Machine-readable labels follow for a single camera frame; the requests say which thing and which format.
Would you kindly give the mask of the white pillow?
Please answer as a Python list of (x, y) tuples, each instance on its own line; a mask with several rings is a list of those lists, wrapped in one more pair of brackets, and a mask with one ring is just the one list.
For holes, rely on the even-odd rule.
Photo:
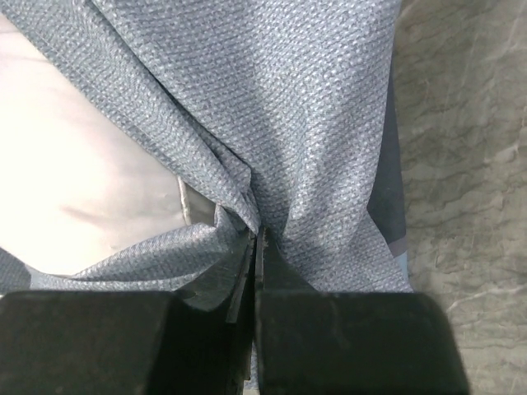
[(1, 21), (1, 246), (69, 276), (215, 207), (101, 114)]

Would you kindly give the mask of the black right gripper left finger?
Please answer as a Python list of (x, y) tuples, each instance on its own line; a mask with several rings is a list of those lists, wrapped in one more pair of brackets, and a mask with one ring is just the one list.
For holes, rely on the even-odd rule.
[(24, 291), (1, 301), (4, 394), (240, 394), (254, 244), (172, 291)]

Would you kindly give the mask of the blue-grey pillowcase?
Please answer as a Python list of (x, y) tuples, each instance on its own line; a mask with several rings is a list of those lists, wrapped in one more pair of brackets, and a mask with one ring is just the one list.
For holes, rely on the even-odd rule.
[(9, 20), (110, 122), (212, 202), (212, 225), (145, 239), (73, 275), (1, 246), (24, 291), (172, 292), (260, 230), (315, 290), (411, 289), (380, 219), (397, 1), (4, 1)]

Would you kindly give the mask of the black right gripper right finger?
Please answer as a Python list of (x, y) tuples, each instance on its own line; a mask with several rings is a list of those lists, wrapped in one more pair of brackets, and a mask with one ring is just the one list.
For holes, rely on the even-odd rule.
[(255, 344), (262, 394), (469, 392), (450, 322), (431, 297), (315, 290), (267, 229), (256, 242)]

